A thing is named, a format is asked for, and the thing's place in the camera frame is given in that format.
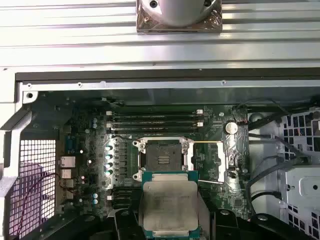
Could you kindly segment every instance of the wire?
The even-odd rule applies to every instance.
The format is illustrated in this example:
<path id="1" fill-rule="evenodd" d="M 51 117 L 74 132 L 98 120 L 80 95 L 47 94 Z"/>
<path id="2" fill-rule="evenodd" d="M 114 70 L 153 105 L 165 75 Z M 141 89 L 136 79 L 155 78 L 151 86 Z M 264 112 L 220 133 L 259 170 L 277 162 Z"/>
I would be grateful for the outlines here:
<path id="1" fill-rule="evenodd" d="M 254 206 L 252 204 L 252 200 L 251 200 L 251 196 L 250 196 L 250 190 L 251 190 L 251 186 L 253 184 L 255 184 L 256 182 L 258 182 L 259 180 L 263 179 L 265 176 L 280 170 L 280 169 L 284 169 L 284 168 L 288 168 L 291 167 L 294 164 L 293 161 L 286 161 L 286 162 L 282 162 L 280 164 L 277 164 L 275 166 L 272 166 L 262 172 L 260 172 L 257 176 L 255 176 L 253 179 L 251 179 L 250 181 L 248 181 L 248 183 L 245 185 L 245 195 L 246 195 L 246 199 L 249 205 L 249 208 L 251 209 L 251 212 L 253 215 L 256 214 L 256 211 L 254 209 Z"/>
<path id="2" fill-rule="evenodd" d="M 281 157 L 279 157 L 278 155 L 274 155 L 274 156 L 266 156 L 262 159 L 262 161 L 258 164 L 258 166 L 256 166 L 253 170 L 252 176 L 256 175 L 257 170 L 260 168 L 260 166 L 268 159 L 279 159 Z"/>
<path id="3" fill-rule="evenodd" d="M 275 140 L 277 140 L 278 142 L 281 142 L 284 146 L 286 146 L 290 150 L 290 152 L 294 153 L 297 157 L 307 157 L 307 155 L 305 155 L 299 149 L 295 148 L 290 143 L 283 140 L 281 137 L 271 136 L 271 134 L 260 135 L 260 134 L 254 134 L 254 133 L 249 133 L 249 137 L 259 138 L 259 139 L 273 139 L 274 138 Z"/>
<path id="4" fill-rule="evenodd" d="M 276 199 L 282 200 L 281 192 L 279 191 L 263 191 L 251 197 L 251 201 L 265 195 L 274 196 Z"/>
<path id="5" fill-rule="evenodd" d="M 277 103 L 275 100 L 271 99 L 271 98 L 255 98 L 255 99 L 251 99 L 242 103 L 239 103 L 234 110 L 238 110 L 240 107 L 249 104 L 249 103 L 253 103 L 253 102 L 258 102 L 258 101 L 269 101 L 272 102 L 274 105 L 276 105 L 282 112 L 284 112 L 287 115 L 291 115 L 290 112 L 288 112 L 283 106 L 281 106 L 279 103 Z"/>
<path id="6" fill-rule="evenodd" d="M 26 210 L 27 198 L 28 198 L 31 190 L 32 190 L 37 184 L 39 184 L 43 179 L 45 179 L 45 178 L 47 178 L 47 177 L 50 177 L 50 176 L 53 176 L 53 175 L 56 175 L 56 176 L 58 176 L 59 178 L 61 178 L 58 173 L 50 173 L 50 174 L 48 174 L 48 175 L 44 175 L 44 176 L 40 177 L 40 178 L 38 179 L 38 181 L 36 181 L 36 182 L 28 189 L 28 191 L 26 192 L 26 195 L 25 195 L 25 197 L 24 197 L 24 199 L 23 199 L 23 202 L 22 202 L 21 220 L 20 220 L 20 224 L 19 224 L 18 229 L 17 229 L 17 235 L 19 235 L 19 234 L 20 234 L 20 231 L 22 230 L 22 224 L 23 224 L 23 221 L 24 221 L 24 215 L 25 215 L 25 210 Z"/>
<path id="7" fill-rule="evenodd" d="M 69 187 L 61 186 L 61 180 L 59 180 L 59 187 L 62 188 L 63 190 L 66 190 L 66 191 L 72 193 L 72 194 L 74 193 L 73 191 L 71 191 L 71 190 L 69 189 Z"/>

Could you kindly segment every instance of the metal bracket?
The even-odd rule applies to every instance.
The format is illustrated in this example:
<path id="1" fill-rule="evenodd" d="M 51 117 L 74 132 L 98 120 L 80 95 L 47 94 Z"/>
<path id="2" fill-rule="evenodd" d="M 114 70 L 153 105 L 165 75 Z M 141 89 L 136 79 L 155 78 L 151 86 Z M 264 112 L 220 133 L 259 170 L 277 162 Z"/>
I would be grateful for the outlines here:
<path id="1" fill-rule="evenodd" d="M 23 104 L 33 103 L 38 98 L 38 91 L 24 91 L 23 92 Z"/>

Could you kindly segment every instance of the sheet metal panel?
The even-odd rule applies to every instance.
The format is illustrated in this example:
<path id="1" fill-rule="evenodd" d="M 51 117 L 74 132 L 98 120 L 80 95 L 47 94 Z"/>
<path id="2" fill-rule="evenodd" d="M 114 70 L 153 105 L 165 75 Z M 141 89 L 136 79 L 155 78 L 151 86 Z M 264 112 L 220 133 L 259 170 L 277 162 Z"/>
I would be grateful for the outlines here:
<path id="1" fill-rule="evenodd" d="M 150 35 L 136 33 L 135 4 L 3 1 L 0 67 L 32 72 L 320 66 L 320 2 L 224 4 L 221 34 Z"/>

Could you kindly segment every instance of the screw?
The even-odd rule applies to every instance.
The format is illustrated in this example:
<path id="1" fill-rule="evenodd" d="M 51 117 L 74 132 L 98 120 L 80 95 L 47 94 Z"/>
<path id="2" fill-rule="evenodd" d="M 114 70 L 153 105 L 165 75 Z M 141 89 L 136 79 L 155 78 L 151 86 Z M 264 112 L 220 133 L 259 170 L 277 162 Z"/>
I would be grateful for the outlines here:
<path id="1" fill-rule="evenodd" d="M 265 215 L 259 215 L 259 216 L 258 216 L 258 219 L 259 219 L 260 221 L 267 221 L 267 220 L 268 220 L 268 218 L 267 218 Z"/>
<path id="2" fill-rule="evenodd" d="M 229 212 L 228 210 L 221 210 L 220 213 L 221 213 L 222 215 L 225 215 L 225 216 L 227 216 L 227 215 L 230 214 L 230 212 Z"/>

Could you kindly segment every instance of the capacitor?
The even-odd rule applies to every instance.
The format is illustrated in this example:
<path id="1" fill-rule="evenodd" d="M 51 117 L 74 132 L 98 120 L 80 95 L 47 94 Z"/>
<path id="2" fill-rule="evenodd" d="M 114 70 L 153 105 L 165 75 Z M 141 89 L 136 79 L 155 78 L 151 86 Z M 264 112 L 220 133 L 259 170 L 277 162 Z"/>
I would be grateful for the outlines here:
<path id="1" fill-rule="evenodd" d="M 105 165 L 105 168 L 106 169 L 109 169 L 113 166 L 112 162 L 108 162 L 106 165 Z"/>
<path id="2" fill-rule="evenodd" d="M 112 173 L 113 173 L 112 170 L 108 170 L 108 171 L 105 172 L 105 175 L 106 175 L 107 177 L 109 177 Z"/>
<path id="3" fill-rule="evenodd" d="M 110 150 L 112 150 L 112 149 L 113 149 L 113 147 L 110 146 L 110 145 L 105 146 L 105 150 L 106 150 L 106 151 L 110 151 Z"/>
<path id="4" fill-rule="evenodd" d="M 112 159 L 113 158 L 113 156 L 111 155 L 111 154 L 108 154 L 107 156 L 105 156 L 105 159 L 106 160 L 110 160 L 110 159 Z"/>
<path id="5" fill-rule="evenodd" d="M 238 125 L 234 121 L 230 121 L 224 126 L 224 130 L 227 134 L 236 134 L 238 132 Z"/>

